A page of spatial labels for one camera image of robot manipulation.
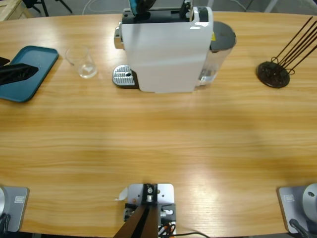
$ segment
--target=floor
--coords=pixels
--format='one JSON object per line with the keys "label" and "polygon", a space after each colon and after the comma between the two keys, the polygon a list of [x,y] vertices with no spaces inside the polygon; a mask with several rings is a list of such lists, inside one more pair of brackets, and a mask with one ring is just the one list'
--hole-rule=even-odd
{"label": "floor", "polygon": [[[73,10],[74,15],[81,14],[104,14],[104,13],[122,13],[124,8],[129,7],[128,0],[92,0],[87,5],[89,0],[64,0]],[[70,13],[58,1],[45,0],[50,16],[64,16]],[[195,0],[195,5],[206,5],[208,0]],[[246,7],[251,0],[237,0],[241,5]],[[156,7],[171,7],[181,6],[182,0],[157,0]],[[269,3],[269,0],[253,0],[248,8],[249,11],[264,11]],[[35,10],[30,11],[36,16],[41,17],[44,15],[42,6],[37,4],[42,14],[37,13]],[[242,6],[234,0],[214,0],[212,7],[213,11],[244,11]],[[279,13],[294,13],[317,15],[317,4],[314,0],[279,0],[272,12]]]}

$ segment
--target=clear glass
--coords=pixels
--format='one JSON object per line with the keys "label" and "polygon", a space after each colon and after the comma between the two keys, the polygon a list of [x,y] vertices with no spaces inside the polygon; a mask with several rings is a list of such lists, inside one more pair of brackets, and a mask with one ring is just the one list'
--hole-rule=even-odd
{"label": "clear glass", "polygon": [[208,85],[214,81],[218,74],[218,71],[221,68],[222,63],[229,55],[231,50],[232,48],[229,50],[218,51],[215,53],[213,53],[212,51],[208,52],[205,64],[203,66],[203,70],[199,76],[199,80],[196,86]]}
{"label": "clear glass", "polygon": [[66,51],[67,61],[82,78],[91,78],[98,72],[96,64],[86,46],[72,46]]}

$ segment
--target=metal bracket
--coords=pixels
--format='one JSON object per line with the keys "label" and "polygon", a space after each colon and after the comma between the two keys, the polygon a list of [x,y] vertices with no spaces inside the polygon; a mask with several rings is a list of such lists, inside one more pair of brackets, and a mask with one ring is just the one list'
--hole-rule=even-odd
{"label": "metal bracket", "polygon": [[29,190],[25,187],[0,187],[0,216],[7,214],[7,231],[17,232],[22,224]]}
{"label": "metal bracket", "polygon": [[290,225],[291,219],[297,220],[305,230],[312,233],[317,232],[317,224],[308,219],[303,209],[306,188],[307,186],[281,187],[277,192],[286,229],[292,234],[298,233],[298,231]]}
{"label": "metal bracket", "polygon": [[134,211],[143,204],[142,198],[146,196],[147,202],[155,201],[157,199],[157,207],[159,212],[160,224],[166,224],[168,222],[176,223],[176,206],[174,200],[174,187],[170,183],[158,183],[157,184],[157,197],[148,197],[144,195],[149,191],[148,184],[131,184],[128,187],[127,203],[123,212],[123,220],[127,221],[134,213]]}

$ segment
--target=yellow label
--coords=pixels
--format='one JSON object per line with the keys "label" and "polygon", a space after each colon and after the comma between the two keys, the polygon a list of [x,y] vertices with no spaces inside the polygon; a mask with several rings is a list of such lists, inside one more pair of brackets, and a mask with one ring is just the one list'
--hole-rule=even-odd
{"label": "yellow label", "polygon": [[212,33],[211,41],[216,41],[216,35],[214,34],[214,32]]}

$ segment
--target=sticker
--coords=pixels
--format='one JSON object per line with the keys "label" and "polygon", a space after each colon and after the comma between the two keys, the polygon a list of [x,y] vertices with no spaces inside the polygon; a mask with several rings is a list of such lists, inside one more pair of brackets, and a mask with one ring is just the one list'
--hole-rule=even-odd
{"label": "sticker", "polygon": [[292,194],[290,195],[284,195],[285,202],[295,202],[294,196]]}
{"label": "sticker", "polygon": [[211,41],[216,41],[216,35],[214,34],[214,32],[212,33]]}
{"label": "sticker", "polygon": [[15,197],[14,203],[24,203],[25,197],[17,196]]}

